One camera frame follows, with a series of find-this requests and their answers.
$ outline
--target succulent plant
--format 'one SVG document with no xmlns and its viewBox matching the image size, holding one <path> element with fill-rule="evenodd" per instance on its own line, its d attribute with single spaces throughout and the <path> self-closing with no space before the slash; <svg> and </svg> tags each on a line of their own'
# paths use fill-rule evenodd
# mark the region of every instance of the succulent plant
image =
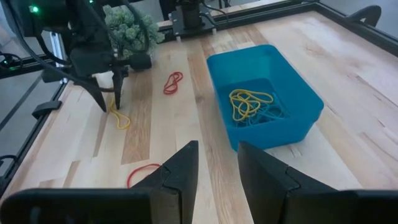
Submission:
<svg viewBox="0 0 398 224">
<path fill-rule="evenodd" d="M 134 18 L 126 6 L 112 8 L 107 5 L 103 9 L 106 15 L 106 25 L 118 38 L 118 41 L 110 39 L 112 47 L 118 50 L 118 57 L 120 59 L 128 58 L 134 53 L 126 48 L 128 45 L 137 50 L 144 48 L 144 33 L 138 23 L 136 23 L 136 18 Z M 137 13 L 148 31 L 149 51 L 154 50 L 157 44 L 164 40 L 164 35 L 158 32 L 159 27 L 151 16 L 145 15 L 139 10 L 137 10 Z"/>
</svg>

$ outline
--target blue container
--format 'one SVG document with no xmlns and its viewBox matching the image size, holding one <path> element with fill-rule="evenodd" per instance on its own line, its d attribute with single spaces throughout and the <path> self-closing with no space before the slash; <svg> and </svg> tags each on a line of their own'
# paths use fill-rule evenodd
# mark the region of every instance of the blue container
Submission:
<svg viewBox="0 0 398 224">
<path fill-rule="evenodd" d="M 229 143 L 235 151 L 240 141 L 260 149 L 299 142 L 321 114 L 323 102 L 320 97 L 274 46 L 260 45 L 212 55 L 207 64 Z M 275 102 L 287 111 L 287 117 L 237 127 L 232 119 L 229 94 L 238 88 L 275 94 Z"/>
</svg>

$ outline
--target metal frame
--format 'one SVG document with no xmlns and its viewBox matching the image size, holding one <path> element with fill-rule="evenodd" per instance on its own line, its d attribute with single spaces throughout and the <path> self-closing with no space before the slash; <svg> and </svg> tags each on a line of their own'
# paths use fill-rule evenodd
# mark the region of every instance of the metal frame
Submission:
<svg viewBox="0 0 398 224">
<path fill-rule="evenodd" d="M 214 20 L 218 25 L 219 30 L 229 29 L 238 26 L 244 26 L 248 24 L 252 24 L 255 22 L 262 22 L 271 19 L 277 19 L 280 17 L 291 16 L 294 14 L 300 14 L 303 12 L 316 11 L 325 17 L 331 19 L 335 23 L 345 27 L 346 29 L 354 32 L 355 34 L 363 37 L 369 42 L 375 44 L 376 46 L 384 49 L 385 51 L 391 53 L 398 57 L 398 39 L 395 37 L 386 34 L 380 30 L 377 30 L 372 25 L 375 25 L 378 21 L 377 15 L 379 14 L 377 11 L 373 11 L 373 9 L 366 9 L 360 11 L 356 15 L 347 16 L 335 9 L 330 8 L 318 1 L 307 2 L 307 1 L 282 1 L 274 4 L 269 4 L 265 6 L 259 6 L 252 9 L 246 9 L 238 12 L 229 13 L 229 23 L 226 22 L 226 17 L 224 15 L 215 16 Z M 365 21 L 371 21 L 371 24 L 367 24 L 365 22 L 361 22 L 360 19 L 365 19 Z M 172 26 L 161 27 L 159 32 L 165 34 L 165 42 L 175 40 L 175 36 L 173 33 Z M 42 67 L 40 65 L 34 64 L 31 58 L 25 58 L 24 61 L 30 62 L 32 65 L 22 70 L 13 71 L 13 74 L 6 74 L 7 77 L 11 77 L 14 75 L 20 75 L 22 72 L 35 72 L 41 70 Z M 63 89 L 65 88 L 64 83 L 60 85 L 56 93 L 54 94 L 52 100 L 57 100 L 61 95 Z M 6 175 L 3 177 L 3 183 L 0 189 L 0 195 L 4 193 L 7 186 L 9 185 L 11 179 L 15 175 L 18 167 L 23 161 L 27 151 L 30 149 L 32 143 L 40 132 L 40 129 L 46 122 L 49 114 L 41 116 L 36 125 L 34 126 L 32 132 L 29 134 L 27 140 L 24 145 L 21 147 L 16 162 L 10 166 L 7 170 Z"/>
</svg>

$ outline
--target wooden tabletop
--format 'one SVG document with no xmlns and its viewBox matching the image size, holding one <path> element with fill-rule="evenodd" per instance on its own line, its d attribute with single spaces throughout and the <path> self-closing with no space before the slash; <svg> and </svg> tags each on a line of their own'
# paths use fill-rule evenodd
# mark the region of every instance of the wooden tabletop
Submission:
<svg viewBox="0 0 398 224">
<path fill-rule="evenodd" d="M 252 223 L 206 59 L 260 44 L 275 45 L 325 102 L 302 142 L 266 152 L 337 189 L 397 189 L 398 58 L 307 12 L 161 44 L 153 68 L 124 81 L 120 111 L 131 118 L 127 130 L 118 130 L 115 117 L 85 90 L 68 85 L 62 108 L 50 115 L 5 196 L 32 187 L 124 188 L 132 170 L 163 163 L 195 139 L 193 222 Z M 184 75 L 178 92 L 164 95 L 175 71 Z M 98 77 L 103 86 L 110 78 Z"/>
</svg>

